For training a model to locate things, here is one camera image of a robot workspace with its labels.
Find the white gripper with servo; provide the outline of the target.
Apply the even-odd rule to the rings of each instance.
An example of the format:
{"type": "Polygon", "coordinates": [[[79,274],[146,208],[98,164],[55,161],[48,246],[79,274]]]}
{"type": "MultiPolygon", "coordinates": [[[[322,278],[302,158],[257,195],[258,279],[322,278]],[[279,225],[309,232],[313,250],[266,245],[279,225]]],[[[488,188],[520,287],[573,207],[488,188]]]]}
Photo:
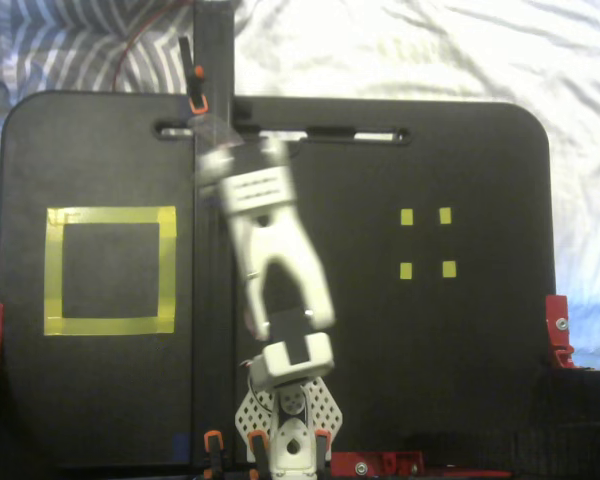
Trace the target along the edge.
{"type": "Polygon", "coordinates": [[[231,176],[286,166],[290,161],[287,144],[275,138],[243,143],[230,121],[213,114],[192,116],[188,127],[197,151],[209,151],[199,158],[198,183],[211,186],[231,176]]]}

